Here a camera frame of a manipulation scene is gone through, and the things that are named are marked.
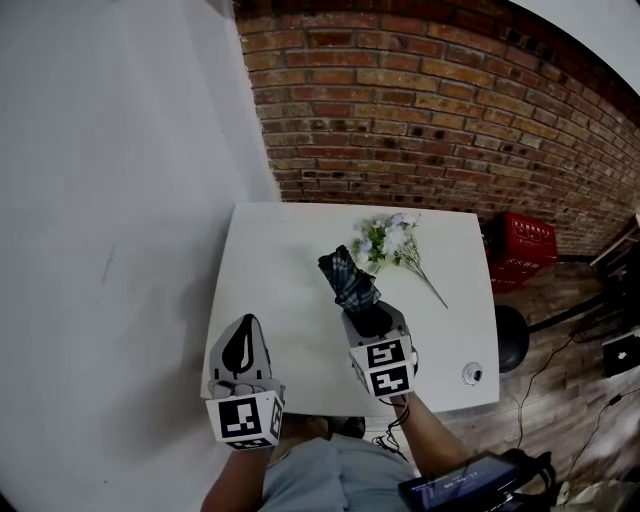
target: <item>display screen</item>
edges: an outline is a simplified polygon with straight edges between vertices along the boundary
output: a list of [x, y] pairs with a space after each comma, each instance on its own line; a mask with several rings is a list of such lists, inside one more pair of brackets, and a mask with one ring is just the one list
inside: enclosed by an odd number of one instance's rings
[[518, 469], [513, 464], [487, 456], [436, 480], [418, 484], [409, 492], [412, 502], [421, 504], [424, 510], [431, 510], [469, 497], [485, 487], [493, 491], [499, 490], [511, 483], [517, 474]]

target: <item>person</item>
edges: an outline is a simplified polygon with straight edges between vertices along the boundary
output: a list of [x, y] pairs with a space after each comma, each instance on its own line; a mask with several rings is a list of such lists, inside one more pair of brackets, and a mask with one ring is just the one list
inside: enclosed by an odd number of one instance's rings
[[[415, 393], [391, 403], [420, 475], [443, 474], [469, 451]], [[273, 449], [231, 454], [201, 512], [335, 512], [407, 510], [398, 484], [416, 478], [399, 455], [362, 439], [330, 435], [325, 418], [286, 415]]]

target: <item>plaid cloth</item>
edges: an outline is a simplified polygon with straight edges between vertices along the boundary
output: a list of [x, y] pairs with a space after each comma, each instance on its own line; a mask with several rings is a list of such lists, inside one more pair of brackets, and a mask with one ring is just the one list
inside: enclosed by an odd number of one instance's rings
[[344, 245], [318, 260], [318, 267], [336, 293], [336, 304], [349, 313], [371, 308], [380, 298], [375, 278], [358, 269]]

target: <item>white wall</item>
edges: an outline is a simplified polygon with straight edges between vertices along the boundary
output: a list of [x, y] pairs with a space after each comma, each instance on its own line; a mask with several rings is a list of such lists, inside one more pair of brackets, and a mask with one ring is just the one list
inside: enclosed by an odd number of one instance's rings
[[198, 391], [220, 249], [236, 201], [277, 200], [222, 14], [0, 4], [0, 491], [21, 512], [198, 510], [219, 470]]
[[640, 5], [636, 0], [511, 0], [568, 32], [640, 94]]

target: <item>wooden floor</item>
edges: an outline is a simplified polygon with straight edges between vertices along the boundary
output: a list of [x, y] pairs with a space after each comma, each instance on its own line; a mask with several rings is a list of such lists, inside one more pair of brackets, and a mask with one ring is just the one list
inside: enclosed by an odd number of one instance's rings
[[[496, 296], [496, 304], [516, 307], [531, 325], [583, 302], [600, 290], [586, 264], [559, 263], [546, 269], [520, 290]], [[529, 353], [513, 372], [500, 378], [500, 401], [494, 404], [438, 414], [470, 449], [502, 453], [518, 443], [518, 402], [534, 373], [551, 352], [569, 339], [575, 320], [532, 335]], [[571, 343], [533, 381], [523, 408], [522, 449], [537, 456], [552, 452], [560, 479], [566, 479], [578, 451], [595, 429], [598, 414], [617, 394], [640, 388], [640, 368], [605, 379], [599, 344]], [[367, 418], [366, 438], [386, 430], [389, 418]], [[625, 397], [602, 414], [600, 429], [578, 460], [571, 480], [590, 483], [623, 476], [640, 466], [640, 392]], [[406, 440], [396, 438], [409, 456]]]

